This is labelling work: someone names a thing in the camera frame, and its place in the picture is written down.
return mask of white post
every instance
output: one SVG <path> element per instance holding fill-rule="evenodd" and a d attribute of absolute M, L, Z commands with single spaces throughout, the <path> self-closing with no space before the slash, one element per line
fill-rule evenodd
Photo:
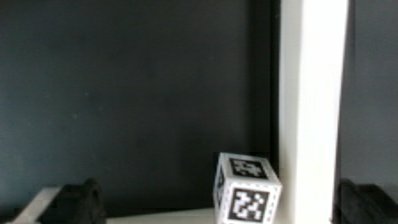
<path fill-rule="evenodd" d="M 283 1 L 283 223 L 331 223 L 349 0 Z"/>

